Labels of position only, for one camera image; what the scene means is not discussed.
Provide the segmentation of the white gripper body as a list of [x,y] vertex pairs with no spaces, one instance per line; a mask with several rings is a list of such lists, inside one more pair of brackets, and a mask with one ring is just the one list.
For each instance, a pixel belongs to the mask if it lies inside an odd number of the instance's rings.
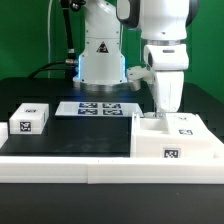
[[153,98],[157,112],[177,112],[180,107],[184,73],[182,71],[156,72],[153,80]]

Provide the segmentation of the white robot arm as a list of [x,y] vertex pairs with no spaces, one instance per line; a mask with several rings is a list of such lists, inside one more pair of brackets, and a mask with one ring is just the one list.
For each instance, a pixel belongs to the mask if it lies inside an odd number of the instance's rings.
[[146,82],[157,113],[176,112],[185,40],[200,0],[59,0],[67,34],[73,86],[109,92]]

